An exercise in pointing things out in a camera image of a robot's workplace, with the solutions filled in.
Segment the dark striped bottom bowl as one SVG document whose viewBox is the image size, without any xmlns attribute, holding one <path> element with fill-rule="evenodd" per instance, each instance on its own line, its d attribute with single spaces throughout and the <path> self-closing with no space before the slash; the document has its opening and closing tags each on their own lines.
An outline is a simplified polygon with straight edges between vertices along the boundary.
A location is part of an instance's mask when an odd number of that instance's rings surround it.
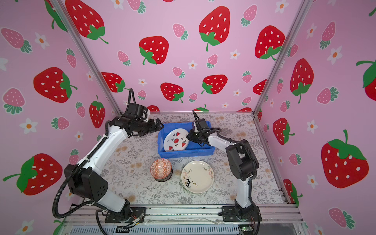
<svg viewBox="0 0 376 235">
<path fill-rule="evenodd" d="M 168 176 L 166 176 L 166 177 L 154 177 L 154 179 L 157 181 L 157 182 L 165 182 L 165 181 L 167 181 L 167 180 L 169 180 L 171 177 L 172 177 L 172 175 L 173 175 L 173 171 L 171 171 L 170 173 L 169 173 L 169 175 Z"/>
</svg>

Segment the cream floral plate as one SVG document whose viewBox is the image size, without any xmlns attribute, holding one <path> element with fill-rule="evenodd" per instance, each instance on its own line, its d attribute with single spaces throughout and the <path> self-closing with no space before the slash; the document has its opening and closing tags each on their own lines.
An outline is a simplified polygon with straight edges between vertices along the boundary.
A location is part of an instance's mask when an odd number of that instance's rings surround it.
<svg viewBox="0 0 376 235">
<path fill-rule="evenodd" d="M 210 190 L 214 178 L 214 171 L 207 162 L 195 160 L 183 167 L 180 180 L 183 188 L 188 192 L 202 194 Z"/>
</svg>

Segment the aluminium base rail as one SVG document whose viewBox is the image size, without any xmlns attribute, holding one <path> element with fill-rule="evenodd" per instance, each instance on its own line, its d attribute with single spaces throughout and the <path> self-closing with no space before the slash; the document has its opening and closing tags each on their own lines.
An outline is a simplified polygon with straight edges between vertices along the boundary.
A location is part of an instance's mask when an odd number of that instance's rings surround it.
<svg viewBox="0 0 376 235">
<path fill-rule="evenodd" d="M 128 222 L 109 212 L 85 206 L 65 218 L 59 235 L 239 235 L 239 225 L 253 227 L 253 235 L 308 235 L 292 204 L 260 204 L 262 221 L 240 221 L 231 205 L 136 205 Z"/>
</svg>

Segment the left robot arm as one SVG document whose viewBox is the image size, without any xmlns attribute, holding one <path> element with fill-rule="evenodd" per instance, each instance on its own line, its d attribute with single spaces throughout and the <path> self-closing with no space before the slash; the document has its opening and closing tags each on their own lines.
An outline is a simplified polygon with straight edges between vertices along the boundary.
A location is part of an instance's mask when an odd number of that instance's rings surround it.
<svg viewBox="0 0 376 235">
<path fill-rule="evenodd" d="M 128 222 L 133 217 L 133 212 L 128 200 L 115 194 L 108 182 L 102 178 L 102 171 L 117 147 L 131 137 L 159 132 L 164 125 L 157 119 L 135 119 L 118 116 L 105 125 L 105 134 L 93 149 L 77 164 L 69 164 L 64 169 L 65 181 L 55 196 L 52 214 L 55 218 L 64 218 L 74 213 L 85 205 L 94 205 L 108 211 L 115 220 Z M 69 191 L 79 197 L 87 199 L 66 213 L 58 212 L 58 201 L 62 191 Z"/>
</svg>

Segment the green lit circuit board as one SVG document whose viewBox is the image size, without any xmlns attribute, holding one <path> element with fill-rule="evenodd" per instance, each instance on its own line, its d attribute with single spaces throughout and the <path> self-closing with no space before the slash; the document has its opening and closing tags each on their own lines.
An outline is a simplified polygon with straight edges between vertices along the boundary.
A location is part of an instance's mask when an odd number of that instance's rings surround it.
<svg viewBox="0 0 376 235">
<path fill-rule="evenodd" d="M 253 227 L 250 225 L 239 225 L 239 234 L 240 235 L 252 235 Z"/>
</svg>

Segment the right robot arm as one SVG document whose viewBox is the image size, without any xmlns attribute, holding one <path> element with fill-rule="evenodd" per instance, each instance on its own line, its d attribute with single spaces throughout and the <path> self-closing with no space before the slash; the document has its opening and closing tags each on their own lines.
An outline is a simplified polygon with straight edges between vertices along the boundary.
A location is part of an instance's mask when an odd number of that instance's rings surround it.
<svg viewBox="0 0 376 235">
<path fill-rule="evenodd" d="M 261 222 L 259 207 L 252 200 L 252 181 L 257 177 L 259 163 L 248 141 L 224 137 L 218 128 L 204 131 L 192 129 L 187 137 L 189 141 L 213 146 L 227 154 L 230 170 L 238 180 L 233 215 L 240 221 L 253 219 L 257 223 Z"/>
</svg>

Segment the watermelon pattern plate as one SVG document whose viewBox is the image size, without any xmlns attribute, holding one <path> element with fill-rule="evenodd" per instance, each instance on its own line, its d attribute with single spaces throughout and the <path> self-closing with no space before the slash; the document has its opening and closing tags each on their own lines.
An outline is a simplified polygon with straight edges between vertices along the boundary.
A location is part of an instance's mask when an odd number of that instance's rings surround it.
<svg viewBox="0 0 376 235">
<path fill-rule="evenodd" d="M 164 139 L 164 151 L 171 152 L 171 151 L 183 151 L 185 150 L 190 141 L 188 140 L 188 131 L 183 128 L 177 128 L 172 130 Z"/>
</svg>

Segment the orange patterned top bowl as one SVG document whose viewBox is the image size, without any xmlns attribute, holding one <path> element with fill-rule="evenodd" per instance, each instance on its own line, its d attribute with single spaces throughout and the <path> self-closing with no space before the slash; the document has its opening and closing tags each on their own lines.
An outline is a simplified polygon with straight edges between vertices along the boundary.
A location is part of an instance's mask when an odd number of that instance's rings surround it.
<svg viewBox="0 0 376 235">
<path fill-rule="evenodd" d="M 152 177 L 166 177 L 172 171 L 171 162 L 168 159 L 159 158 L 154 161 L 150 168 Z"/>
</svg>

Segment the blue plastic bin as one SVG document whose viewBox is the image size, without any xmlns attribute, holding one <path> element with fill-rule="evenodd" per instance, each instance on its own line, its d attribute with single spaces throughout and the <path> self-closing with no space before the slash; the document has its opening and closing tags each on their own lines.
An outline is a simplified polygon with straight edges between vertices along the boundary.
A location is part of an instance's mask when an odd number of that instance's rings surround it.
<svg viewBox="0 0 376 235">
<path fill-rule="evenodd" d="M 182 122 L 182 123 L 167 123 L 164 128 L 158 134 L 158 154 L 161 158 L 172 159 L 172 158 L 183 158 L 183 157 L 201 157 L 210 156 L 214 154 L 215 148 L 212 146 L 204 145 L 200 146 L 196 143 L 190 142 L 188 147 L 183 151 L 164 151 L 164 139 L 168 133 L 177 128 L 186 129 L 188 132 L 193 128 L 192 122 Z"/>
</svg>

